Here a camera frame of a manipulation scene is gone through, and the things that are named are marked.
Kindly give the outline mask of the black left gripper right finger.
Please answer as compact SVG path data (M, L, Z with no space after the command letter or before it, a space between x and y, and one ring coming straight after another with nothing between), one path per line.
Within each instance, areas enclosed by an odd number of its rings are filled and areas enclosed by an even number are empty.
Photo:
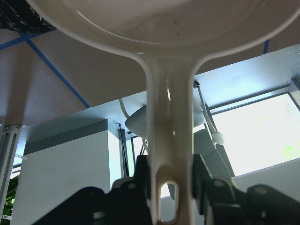
M237 189L213 178L201 155L193 156L192 194L206 225L298 225L300 203L264 184Z

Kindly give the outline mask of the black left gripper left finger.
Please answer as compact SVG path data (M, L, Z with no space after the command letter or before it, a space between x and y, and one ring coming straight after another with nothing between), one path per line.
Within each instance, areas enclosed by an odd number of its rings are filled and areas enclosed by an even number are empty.
M37 225L151 225L147 205L149 167L137 157L133 177L116 180L110 192L84 187L38 219Z

